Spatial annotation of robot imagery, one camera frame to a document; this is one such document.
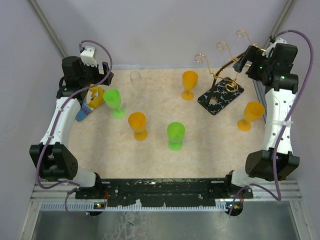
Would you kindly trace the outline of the gold wine glass rack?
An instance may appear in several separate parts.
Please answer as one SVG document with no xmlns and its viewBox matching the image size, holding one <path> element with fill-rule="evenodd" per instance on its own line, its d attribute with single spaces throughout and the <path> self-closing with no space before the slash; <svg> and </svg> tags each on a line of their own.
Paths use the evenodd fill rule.
<svg viewBox="0 0 320 240">
<path fill-rule="evenodd" d="M 213 116 L 225 109 L 245 91 L 244 88 L 237 83 L 236 78 L 221 77 L 221 73 L 243 57 L 244 53 L 234 56 L 228 43 L 224 41 L 218 42 L 216 48 L 220 51 L 227 48 L 230 54 L 230 60 L 222 65 L 215 73 L 211 71 L 209 60 L 206 55 L 199 53 L 194 57 L 194 60 L 197 63 L 202 63 L 203 59 L 205 59 L 209 74 L 213 78 L 211 88 L 197 99 L 197 102 Z"/>
</svg>

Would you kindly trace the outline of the clear wine glass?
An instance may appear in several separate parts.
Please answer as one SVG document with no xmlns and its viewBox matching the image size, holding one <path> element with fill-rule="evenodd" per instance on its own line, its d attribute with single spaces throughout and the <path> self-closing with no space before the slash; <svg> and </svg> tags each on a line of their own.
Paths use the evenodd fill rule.
<svg viewBox="0 0 320 240">
<path fill-rule="evenodd" d="M 142 105 L 145 102 L 145 97 L 144 97 L 145 84 L 141 77 L 141 74 L 140 72 L 135 70 L 129 74 L 129 78 L 135 90 L 135 99 L 140 105 Z"/>
</svg>

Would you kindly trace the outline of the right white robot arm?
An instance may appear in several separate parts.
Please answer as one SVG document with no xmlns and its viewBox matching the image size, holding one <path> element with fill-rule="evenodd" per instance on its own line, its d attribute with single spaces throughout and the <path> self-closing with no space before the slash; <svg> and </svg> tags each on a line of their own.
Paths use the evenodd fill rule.
<svg viewBox="0 0 320 240">
<path fill-rule="evenodd" d="M 266 50 L 250 45 L 233 68 L 240 73 L 247 62 L 249 78 L 265 86 L 266 120 L 262 148 L 247 156 L 245 167 L 231 173 L 231 180 L 223 185 L 223 192 L 235 198 L 241 187 L 249 184 L 283 181 L 300 164 L 291 145 L 291 117 L 298 91 L 299 78 L 291 73 L 298 53 L 295 45 L 278 38 Z"/>
</svg>

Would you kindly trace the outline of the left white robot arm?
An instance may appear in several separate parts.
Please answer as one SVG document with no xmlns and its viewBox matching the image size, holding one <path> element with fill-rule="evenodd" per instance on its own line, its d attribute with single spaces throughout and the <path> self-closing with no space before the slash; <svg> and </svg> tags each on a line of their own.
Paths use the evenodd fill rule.
<svg viewBox="0 0 320 240">
<path fill-rule="evenodd" d="M 97 199 L 104 192 L 101 178 L 98 173 L 79 167 L 78 160 L 68 149 L 68 141 L 88 91 L 111 84 L 113 64 L 103 62 L 100 73 L 94 57 L 68 56 L 62 59 L 61 67 L 63 76 L 59 80 L 51 122 L 40 143 L 29 148 L 36 168 L 36 183 L 44 190 L 71 184 L 75 190 L 86 189 L 88 195 Z"/>
</svg>

